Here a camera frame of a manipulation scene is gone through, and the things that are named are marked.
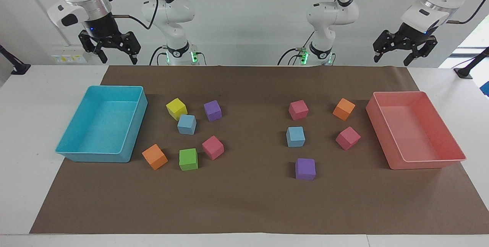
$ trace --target red plastic tray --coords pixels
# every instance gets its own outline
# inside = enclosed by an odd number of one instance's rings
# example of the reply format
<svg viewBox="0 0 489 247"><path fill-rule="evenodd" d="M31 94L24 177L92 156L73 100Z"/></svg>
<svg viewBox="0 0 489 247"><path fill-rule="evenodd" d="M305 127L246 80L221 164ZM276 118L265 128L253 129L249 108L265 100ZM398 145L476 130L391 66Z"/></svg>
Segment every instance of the red plastic tray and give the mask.
<svg viewBox="0 0 489 247"><path fill-rule="evenodd" d="M425 92L374 92L367 113L393 170L436 169L466 160Z"/></svg>

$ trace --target red cube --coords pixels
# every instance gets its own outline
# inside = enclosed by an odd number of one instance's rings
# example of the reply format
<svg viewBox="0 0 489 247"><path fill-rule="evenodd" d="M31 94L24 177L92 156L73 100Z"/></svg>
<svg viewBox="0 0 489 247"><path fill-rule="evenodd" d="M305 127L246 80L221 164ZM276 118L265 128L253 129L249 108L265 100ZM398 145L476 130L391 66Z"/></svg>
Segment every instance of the red cube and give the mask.
<svg viewBox="0 0 489 247"><path fill-rule="evenodd" d="M292 116L292 120L300 120L307 117L309 108L306 106L304 100L301 99L300 101L290 103L288 112Z"/></svg>
<svg viewBox="0 0 489 247"><path fill-rule="evenodd" d="M360 138L360 135L355 132L352 127L348 127L338 135L336 141L344 150L347 151L353 147L360 140Z"/></svg>
<svg viewBox="0 0 489 247"><path fill-rule="evenodd" d="M215 160L224 153L224 145L215 136L202 143L202 147L211 160Z"/></svg>

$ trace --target table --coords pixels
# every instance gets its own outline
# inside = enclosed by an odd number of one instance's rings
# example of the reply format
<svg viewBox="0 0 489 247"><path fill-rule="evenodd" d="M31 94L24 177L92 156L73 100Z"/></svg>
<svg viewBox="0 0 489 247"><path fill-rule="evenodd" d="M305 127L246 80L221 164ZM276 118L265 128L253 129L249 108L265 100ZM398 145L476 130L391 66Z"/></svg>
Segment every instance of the table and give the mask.
<svg viewBox="0 0 489 247"><path fill-rule="evenodd" d="M33 66L24 76L12 76L0 88L0 245L285 245L341 246L486 246L482 236L367 236L367 235L26 235L61 165L54 148L87 87L98 85L106 66ZM409 69L447 127L466 153L467 174L486 207L489 204L489 101L470 80L460 80L451 70Z"/></svg>

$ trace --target brown tablecloth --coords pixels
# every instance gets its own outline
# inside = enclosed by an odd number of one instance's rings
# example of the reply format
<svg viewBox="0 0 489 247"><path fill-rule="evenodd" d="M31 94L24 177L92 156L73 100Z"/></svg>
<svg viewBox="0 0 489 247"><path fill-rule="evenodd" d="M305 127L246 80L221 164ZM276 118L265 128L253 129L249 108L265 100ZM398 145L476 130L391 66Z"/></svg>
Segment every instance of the brown tablecloth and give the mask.
<svg viewBox="0 0 489 247"><path fill-rule="evenodd" d="M489 212L461 164L390 170L365 106L374 91L418 90L395 67L123 67L103 85L142 85L148 109L127 164L65 159L31 233L489 234ZM175 97L198 120L180 135L165 105ZM351 117L332 115L341 98ZM206 119L217 99L223 118ZM309 116L294 122L290 102ZM303 126L306 144L288 148L286 130ZM337 134L360 142L344 151ZM201 143L215 135L215 161ZM157 143L170 160L154 171L141 152ZM182 172L178 150L197 148L199 170ZM295 179L297 158L316 160L314 181Z"/></svg>

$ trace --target green cube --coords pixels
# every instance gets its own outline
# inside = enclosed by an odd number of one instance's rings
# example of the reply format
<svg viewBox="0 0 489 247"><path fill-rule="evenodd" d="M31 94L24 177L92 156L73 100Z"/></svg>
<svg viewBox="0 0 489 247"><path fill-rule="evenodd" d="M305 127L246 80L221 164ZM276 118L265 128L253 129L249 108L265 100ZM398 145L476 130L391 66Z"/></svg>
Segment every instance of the green cube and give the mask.
<svg viewBox="0 0 489 247"><path fill-rule="evenodd" d="M180 168L182 171L197 170L199 168L197 150L195 148L182 149L180 151Z"/></svg>

